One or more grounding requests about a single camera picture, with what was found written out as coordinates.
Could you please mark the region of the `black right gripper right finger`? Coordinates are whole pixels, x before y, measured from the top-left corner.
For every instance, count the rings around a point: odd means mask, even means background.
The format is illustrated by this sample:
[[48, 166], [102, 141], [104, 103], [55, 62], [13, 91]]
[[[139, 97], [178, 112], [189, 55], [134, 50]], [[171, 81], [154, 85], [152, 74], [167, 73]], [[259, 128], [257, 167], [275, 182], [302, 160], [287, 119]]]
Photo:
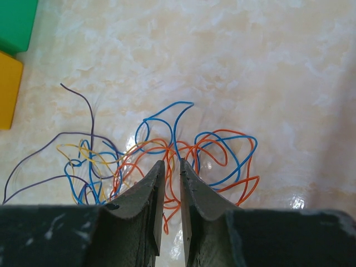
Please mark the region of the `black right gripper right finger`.
[[241, 209], [180, 162], [186, 266], [354, 266], [355, 221], [324, 209]]

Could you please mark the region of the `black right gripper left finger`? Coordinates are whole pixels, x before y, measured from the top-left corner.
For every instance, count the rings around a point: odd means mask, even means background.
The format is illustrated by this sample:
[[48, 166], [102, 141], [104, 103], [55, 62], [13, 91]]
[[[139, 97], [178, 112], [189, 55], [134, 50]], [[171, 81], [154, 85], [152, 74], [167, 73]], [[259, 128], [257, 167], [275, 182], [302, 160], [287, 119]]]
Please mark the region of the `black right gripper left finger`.
[[165, 164], [104, 205], [1, 207], [2, 266], [154, 266]]

